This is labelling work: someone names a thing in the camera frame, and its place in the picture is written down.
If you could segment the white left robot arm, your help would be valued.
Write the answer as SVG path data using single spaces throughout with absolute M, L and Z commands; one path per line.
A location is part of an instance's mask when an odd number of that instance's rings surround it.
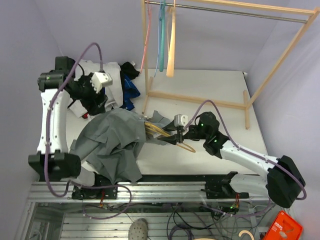
M 73 99 L 80 100 L 90 115 L 103 113 L 107 101 L 104 88 L 113 80 L 102 68 L 75 80 L 77 67 L 72 58 L 57 56 L 54 69 L 38 78 L 42 100 L 41 135 L 36 154 L 28 156 L 28 164 L 39 174 L 40 181 L 72 181 L 85 186 L 85 194 L 96 199 L 102 193 L 102 186 L 95 181 L 95 173 L 82 167 L 80 157 L 69 152 L 67 111 Z

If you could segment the yellow hanger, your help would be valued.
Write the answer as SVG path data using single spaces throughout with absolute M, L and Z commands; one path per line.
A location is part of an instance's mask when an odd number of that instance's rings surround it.
M 146 135 L 149 138 L 153 138 L 157 141 L 161 141 L 159 140 L 159 137 L 169 137 L 172 135 L 175 135 L 177 133 L 177 131 L 164 131 L 163 128 L 158 127 L 157 125 L 154 125 L 152 122 L 150 121 L 145 121 L 144 122 L 144 128 L 145 128 L 145 132 Z M 195 153 L 196 150 L 191 147 L 190 145 L 186 144 L 186 143 L 178 143 L 177 145 L 175 145 L 179 148 L 182 148 L 184 150 L 187 150 L 191 153 Z

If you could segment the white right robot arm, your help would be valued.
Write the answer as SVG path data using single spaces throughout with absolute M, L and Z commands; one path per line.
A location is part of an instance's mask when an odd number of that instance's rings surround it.
M 164 131 L 174 134 L 159 137 L 158 140 L 172 145 L 182 144 L 184 140 L 203 140 L 203 147 L 209 155 L 234 162 L 255 173 L 233 173 L 220 186 L 224 197 L 231 198 L 236 193 L 254 193 L 270 198 L 282 208 L 290 208 L 299 199 L 306 182 L 292 158 L 286 155 L 269 156 L 238 145 L 219 131 L 220 123 L 210 111 L 198 115 L 198 123 L 188 126 L 187 132 L 183 130 L 185 118 L 185 115 L 176 115 L 164 127 Z

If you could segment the grey shirt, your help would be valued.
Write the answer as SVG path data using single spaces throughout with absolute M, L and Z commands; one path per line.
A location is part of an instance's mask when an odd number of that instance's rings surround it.
M 92 119 L 70 147 L 70 152 L 87 161 L 95 171 L 115 184 L 142 178 L 137 158 L 145 143 L 166 145 L 147 136 L 147 119 L 126 109 L 113 109 Z

